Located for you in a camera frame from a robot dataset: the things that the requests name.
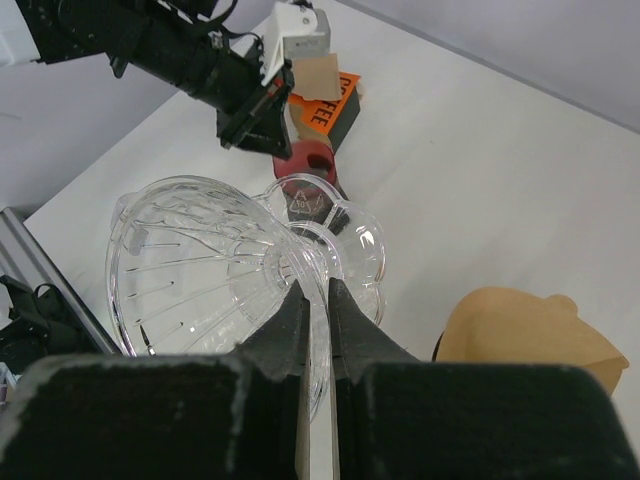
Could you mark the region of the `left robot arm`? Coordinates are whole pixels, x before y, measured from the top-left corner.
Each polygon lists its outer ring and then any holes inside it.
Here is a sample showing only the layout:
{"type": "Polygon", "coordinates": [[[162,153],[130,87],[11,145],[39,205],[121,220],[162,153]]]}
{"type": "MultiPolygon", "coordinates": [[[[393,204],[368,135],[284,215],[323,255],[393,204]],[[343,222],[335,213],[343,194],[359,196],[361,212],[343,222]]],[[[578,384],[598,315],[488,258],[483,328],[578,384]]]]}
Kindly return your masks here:
{"type": "Polygon", "coordinates": [[[2,48],[15,62],[55,64],[104,54],[115,77],[133,65],[217,113],[222,147],[287,159],[291,64],[266,73],[259,36],[245,55],[214,1],[4,1],[2,48]]]}

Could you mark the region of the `black red carafe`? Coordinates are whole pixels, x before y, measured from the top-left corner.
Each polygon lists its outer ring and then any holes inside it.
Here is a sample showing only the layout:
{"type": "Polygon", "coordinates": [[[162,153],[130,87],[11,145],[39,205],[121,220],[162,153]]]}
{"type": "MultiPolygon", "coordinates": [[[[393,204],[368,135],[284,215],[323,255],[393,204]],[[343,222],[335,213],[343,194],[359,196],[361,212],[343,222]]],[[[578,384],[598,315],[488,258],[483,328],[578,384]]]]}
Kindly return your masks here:
{"type": "Polygon", "coordinates": [[[316,140],[300,140],[292,144],[288,159],[272,158],[273,172],[279,182],[278,192],[282,201],[278,205],[277,218],[282,223],[316,222],[323,225],[330,216],[335,201],[330,194],[309,180],[289,179],[296,174],[308,174],[330,184],[339,196],[348,196],[339,183],[332,149],[316,140]]]}

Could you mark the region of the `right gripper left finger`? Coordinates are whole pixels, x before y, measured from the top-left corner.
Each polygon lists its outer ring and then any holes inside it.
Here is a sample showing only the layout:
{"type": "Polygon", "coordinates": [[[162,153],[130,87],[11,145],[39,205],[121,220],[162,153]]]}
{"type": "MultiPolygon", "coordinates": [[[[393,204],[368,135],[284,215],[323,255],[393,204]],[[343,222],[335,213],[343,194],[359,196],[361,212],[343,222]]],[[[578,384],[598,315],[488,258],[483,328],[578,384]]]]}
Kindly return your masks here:
{"type": "Polygon", "coordinates": [[[305,479],[310,304],[222,355],[65,355],[32,365],[1,418],[5,479],[305,479]]]}

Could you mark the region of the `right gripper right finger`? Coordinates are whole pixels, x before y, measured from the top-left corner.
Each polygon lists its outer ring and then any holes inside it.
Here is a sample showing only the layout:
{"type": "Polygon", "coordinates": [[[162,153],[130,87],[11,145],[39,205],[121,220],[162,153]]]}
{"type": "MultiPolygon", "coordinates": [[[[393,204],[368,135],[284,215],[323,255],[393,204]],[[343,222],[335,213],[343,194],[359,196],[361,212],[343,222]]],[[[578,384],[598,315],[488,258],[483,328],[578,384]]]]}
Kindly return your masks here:
{"type": "Polygon", "coordinates": [[[631,479],[635,455],[596,379],[567,365],[412,356],[329,282],[338,479],[631,479]]]}

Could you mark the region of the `clear glass dripper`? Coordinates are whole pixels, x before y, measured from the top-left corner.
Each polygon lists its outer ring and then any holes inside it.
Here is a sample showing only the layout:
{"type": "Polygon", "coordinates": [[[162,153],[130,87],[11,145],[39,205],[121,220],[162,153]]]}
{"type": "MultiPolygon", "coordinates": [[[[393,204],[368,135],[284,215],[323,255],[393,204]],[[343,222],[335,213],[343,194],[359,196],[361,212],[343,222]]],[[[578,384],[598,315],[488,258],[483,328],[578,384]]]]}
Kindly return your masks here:
{"type": "Polygon", "coordinates": [[[291,174],[250,196],[174,176],[122,196],[111,220],[106,291],[128,356],[224,354],[282,306],[310,303],[309,410],[328,390],[328,287],[345,282],[373,322],[384,314],[383,230],[328,181],[291,174]]]}

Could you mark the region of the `orange coffee filter box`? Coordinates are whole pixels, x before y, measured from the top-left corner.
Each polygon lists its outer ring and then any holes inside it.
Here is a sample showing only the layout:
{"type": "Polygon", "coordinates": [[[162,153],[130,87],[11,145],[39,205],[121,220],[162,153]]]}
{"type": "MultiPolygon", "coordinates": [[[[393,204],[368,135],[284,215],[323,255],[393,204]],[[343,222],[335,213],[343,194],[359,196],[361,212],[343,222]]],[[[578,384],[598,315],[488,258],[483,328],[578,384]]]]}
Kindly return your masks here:
{"type": "Polygon", "coordinates": [[[339,100],[304,100],[291,94],[289,111],[299,140],[319,141],[336,153],[360,114],[361,77],[341,72],[339,100]]]}

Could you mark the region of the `brown paper coffee filter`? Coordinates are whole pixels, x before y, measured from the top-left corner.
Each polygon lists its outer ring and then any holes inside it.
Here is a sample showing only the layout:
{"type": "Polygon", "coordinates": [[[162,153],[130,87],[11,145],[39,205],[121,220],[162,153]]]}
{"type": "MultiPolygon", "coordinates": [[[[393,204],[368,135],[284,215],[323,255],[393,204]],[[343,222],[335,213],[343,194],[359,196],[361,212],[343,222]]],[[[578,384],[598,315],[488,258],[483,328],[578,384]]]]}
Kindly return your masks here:
{"type": "Polygon", "coordinates": [[[608,394],[616,389],[626,357],[579,317],[570,297],[539,297],[483,287],[459,301],[434,349],[438,362],[564,364],[587,370],[608,394]]]}

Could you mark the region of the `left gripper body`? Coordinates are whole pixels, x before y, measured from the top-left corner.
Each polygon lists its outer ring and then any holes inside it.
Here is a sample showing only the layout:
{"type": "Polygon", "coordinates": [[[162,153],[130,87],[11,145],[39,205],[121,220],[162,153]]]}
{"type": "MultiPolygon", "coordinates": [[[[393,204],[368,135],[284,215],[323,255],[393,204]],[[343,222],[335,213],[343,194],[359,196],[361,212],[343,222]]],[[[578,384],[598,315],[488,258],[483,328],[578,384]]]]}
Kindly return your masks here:
{"type": "Polygon", "coordinates": [[[114,22],[105,52],[115,77],[134,65],[214,107],[225,148],[292,153],[284,119],[293,88],[288,62],[267,79],[256,55],[231,49],[219,21],[189,23],[155,1],[106,1],[104,13],[114,22]]]}

